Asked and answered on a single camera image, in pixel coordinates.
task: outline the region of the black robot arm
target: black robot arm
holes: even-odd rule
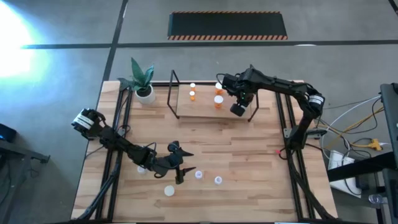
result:
[[[307,140],[307,129],[313,119],[322,113],[325,98],[308,83],[295,83],[276,77],[268,77],[256,70],[252,65],[246,71],[235,76],[224,74],[223,88],[231,96],[236,96],[236,103],[231,107],[231,112],[242,116],[252,102],[258,90],[270,90],[276,93],[293,96],[303,111],[303,117],[290,132],[287,138],[288,147],[293,150],[302,149]]]
[[[193,156],[180,147],[178,141],[171,142],[168,146],[169,156],[156,157],[157,153],[148,146],[138,146],[129,142],[105,122],[105,117],[93,109],[83,109],[73,120],[72,126],[87,139],[99,138],[99,142],[109,150],[122,150],[133,163],[154,171],[154,177],[162,178],[170,169],[176,170],[176,184],[183,182],[183,176],[188,170],[180,170],[184,156]]]

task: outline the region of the potted plant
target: potted plant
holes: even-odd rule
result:
[[[154,88],[150,84],[154,76],[154,65],[148,68],[146,72],[142,72],[138,63],[131,58],[132,81],[119,78],[120,82],[128,82],[128,85],[136,92],[138,101],[142,104],[151,104],[155,101],[156,95]]]

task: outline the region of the concrete floor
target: concrete floor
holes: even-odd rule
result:
[[[51,155],[46,166],[34,164],[40,175],[24,182],[10,223],[69,219],[87,145],[70,122],[82,108],[96,106],[109,49],[7,47],[111,43],[121,2],[0,1],[4,12],[0,15],[8,16],[0,22],[7,30],[0,37],[7,49],[0,52],[0,123],[19,132],[19,144]],[[168,14],[182,10],[282,11],[289,40],[398,39],[398,17],[386,0],[130,0],[119,42],[165,42]],[[15,40],[18,43],[7,44]],[[143,67],[154,63],[154,80],[168,80],[171,69],[181,80],[214,80],[216,73],[242,72],[251,63],[266,75],[311,83],[325,95],[328,107],[376,96],[380,84],[397,82],[398,46],[117,49],[110,80],[131,74],[130,57]],[[332,122],[348,108],[325,110],[323,119]],[[366,104],[343,117],[336,127],[343,129],[370,112],[371,104]],[[377,120],[374,131],[348,139],[372,137],[389,142],[384,115],[379,114]],[[368,121],[363,129],[373,122]],[[327,135],[325,141],[332,137]],[[342,144],[335,149],[344,151]],[[340,218],[376,223],[373,209],[358,206],[363,203],[350,195],[333,193]]]

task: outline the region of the wooden table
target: wooden table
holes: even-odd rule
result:
[[[104,82],[101,91],[98,111],[105,115],[108,124],[113,120],[118,88],[119,82]],[[176,119],[166,105],[168,88],[156,87],[155,91],[156,101],[152,105],[133,100],[131,131],[126,138],[140,145],[157,142],[159,156],[169,153],[168,143],[179,140],[184,150],[195,154],[184,158],[182,168],[196,166],[204,178],[196,180],[195,171],[191,171],[183,184],[176,185],[173,170],[162,179],[155,179],[151,172],[140,175],[137,166],[124,155],[114,222],[297,221],[287,162],[275,153],[284,146],[275,93],[259,91],[259,111],[248,123],[238,119]],[[177,104],[177,87],[172,88],[170,104]],[[293,107],[298,122],[302,112],[295,100]],[[308,142],[318,144],[315,140]],[[89,143],[87,153],[99,146],[98,142]],[[337,217],[322,153],[305,147],[303,156],[312,192]],[[105,157],[106,150],[102,149],[86,159],[72,218],[82,214],[98,193]],[[214,184],[218,175],[223,178],[221,185]],[[175,187],[174,196],[165,196],[167,185]],[[307,214],[302,192],[300,198]]]

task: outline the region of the white flower pot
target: white flower pot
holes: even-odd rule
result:
[[[151,103],[153,103],[156,100],[155,90],[154,90],[154,87],[152,87],[152,85],[150,85],[150,94],[147,95],[147,96],[144,96],[144,97],[139,96],[137,94],[137,91],[135,91],[135,93],[136,93],[136,97],[137,97],[138,101],[140,103],[144,104],[144,105],[145,104],[147,104],[147,105],[151,104]]]

